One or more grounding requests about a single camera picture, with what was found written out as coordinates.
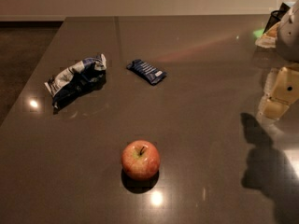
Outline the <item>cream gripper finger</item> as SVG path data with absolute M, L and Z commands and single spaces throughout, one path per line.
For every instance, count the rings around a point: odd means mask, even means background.
M 291 66 L 272 68 L 264 84 L 258 118 L 279 120 L 298 99 L 299 69 Z
M 279 22 L 263 33 L 262 36 L 255 41 L 255 45 L 264 49 L 273 49 L 276 46 L 278 27 Z

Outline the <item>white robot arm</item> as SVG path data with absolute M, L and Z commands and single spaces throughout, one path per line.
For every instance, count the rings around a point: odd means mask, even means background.
M 255 45 L 286 61 L 271 67 L 258 108 L 261 122 L 275 122 L 299 100 L 299 1 L 291 6 L 283 3 L 273 11 Z

